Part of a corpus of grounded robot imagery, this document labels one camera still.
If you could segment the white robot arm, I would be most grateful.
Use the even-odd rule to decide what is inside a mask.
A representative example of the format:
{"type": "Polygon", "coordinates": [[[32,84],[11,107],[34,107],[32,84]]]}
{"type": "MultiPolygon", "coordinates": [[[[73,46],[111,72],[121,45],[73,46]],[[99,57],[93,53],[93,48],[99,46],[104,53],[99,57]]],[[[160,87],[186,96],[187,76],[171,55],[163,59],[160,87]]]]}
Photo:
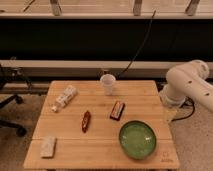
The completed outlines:
{"type": "Polygon", "coordinates": [[[164,106],[180,107],[187,97],[213,112],[213,85],[206,79],[209,67],[202,60],[176,65],[166,73],[167,84],[159,92],[164,106]]]}

